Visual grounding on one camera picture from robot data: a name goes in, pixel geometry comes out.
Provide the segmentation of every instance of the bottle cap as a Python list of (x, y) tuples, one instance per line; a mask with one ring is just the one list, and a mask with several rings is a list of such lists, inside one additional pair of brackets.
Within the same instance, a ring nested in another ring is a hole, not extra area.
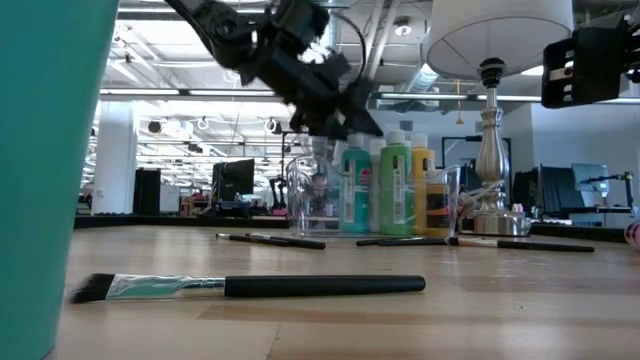
[(429, 138), (427, 134), (413, 134), (411, 135), (411, 147), (424, 147), (429, 145)]
[(387, 144), (404, 144), (404, 131), (391, 130), (387, 133)]
[(387, 142), (383, 138), (372, 138), (369, 140), (369, 154), (380, 155), (385, 146), (387, 146)]
[(349, 147), (362, 148), (364, 146), (364, 136), (362, 134), (351, 134), (348, 141)]

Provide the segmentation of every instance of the table surface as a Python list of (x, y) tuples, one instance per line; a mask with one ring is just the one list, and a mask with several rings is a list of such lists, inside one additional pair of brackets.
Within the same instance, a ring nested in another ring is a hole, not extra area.
[(640, 251), (491, 248), (325, 251), (216, 240), (247, 229), (116, 227), (74, 232), (67, 292), (94, 272), (420, 274), (421, 293), (65, 305), (53, 359), (640, 358)]

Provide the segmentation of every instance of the ceiling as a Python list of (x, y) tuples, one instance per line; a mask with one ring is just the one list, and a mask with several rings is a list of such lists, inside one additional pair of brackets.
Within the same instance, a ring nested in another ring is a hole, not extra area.
[[(245, 11), (260, 9), (262, 6), (261, 2), (255, 1), (232, 3)], [(334, 7), (332, 11), (340, 11), (360, 29), (364, 29), (366, 36), (373, 30), (371, 17), (374, 7), (379, 6), (376, 5), (379, 3), (374, 0), (346, 0), (334, 1), (331, 6)], [(585, 14), (588, 14), (587, 18), (598, 17), (628, 8), (635, 3), (635, 0), (577, 0), (574, 8), (577, 11), (576, 19), (582, 21)], [(431, 6), (431, 1), (407, 0), (401, 3), (396, 19), (406, 17), (411, 33), (399, 36), (390, 32), (382, 52), (381, 66), (375, 73), (378, 84), (402, 89), (403, 84), (411, 80), (423, 65), (421, 44), (425, 42)], [(122, 0), (120, 7), (102, 88), (240, 88), (238, 75), (217, 65), (191, 27), (168, 10), (163, 1)], [(356, 33), (340, 21), (336, 23), (336, 30), (338, 35), (334, 49), (343, 52), (354, 68), (359, 67), (362, 59)], [(259, 81), (250, 87), (266, 89)], [(455, 79), (444, 78), (438, 78), (430, 91), (434, 91), (434, 88), (445, 93), (483, 91), (482, 86), (476, 82), (456, 82)], [(500, 92), (506, 95), (539, 95), (539, 88), (539, 77), (515, 75), (503, 79)], [(265, 122), (273, 118), (286, 129), (292, 110), (291, 107), (275, 102), (136, 101), (135, 112), (140, 119), (138, 165), (162, 168), (166, 183), (201, 188), (211, 183), (215, 162), (224, 161), (227, 157), (266, 157), (267, 160), (260, 163), (260, 174), (266, 180), (280, 171), (281, 136), (266, 131)], [(376, 118), (385, 118), (383, 113), (376, 112)], [(96, 114), (94, 129), (99, 134), (99, 111)], [(443, 115), (435, 112), (425, 113), (424, 116)], [(148, 130), (151, 121), (161, 122), (163, 131), (159, 134), (151, 133)], [(455, 127), (454, 120), (451, 121), (451, 126)], [(243, 141), (260, 146), (201, 144), (203, 153), (196, 154), (187, 150), (186, 145), (158, 144), (160, 140)], [(96, 138), (92, 138), (83, 185), (92, 183), (95, 142)], [(294, 147), (289, 156), (301, 151), (302, 148)]]

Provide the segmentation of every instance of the computer monitor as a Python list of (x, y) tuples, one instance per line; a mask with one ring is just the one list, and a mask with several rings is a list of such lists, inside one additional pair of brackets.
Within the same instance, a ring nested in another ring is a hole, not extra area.
[(609, 176), (606, 165), (599, 164), (571, 164), (575, 189), (577, 191), (609, 192), (608, 180), (596, 180)]
[(253, 194), (255, 165), (254, 159), (215, 164), (212, 188), (217, 189), (216, 198), (235, 201), (236, 194)]

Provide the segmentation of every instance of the white lamp shade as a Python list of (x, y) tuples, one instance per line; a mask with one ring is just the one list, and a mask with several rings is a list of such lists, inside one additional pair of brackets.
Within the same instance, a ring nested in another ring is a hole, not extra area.
[(544, 48), (571, 34), (571, 0), (434, 0), (427, 63), (438, 74), (478, 79), (499, 58), (503, 76), (542, 62)]

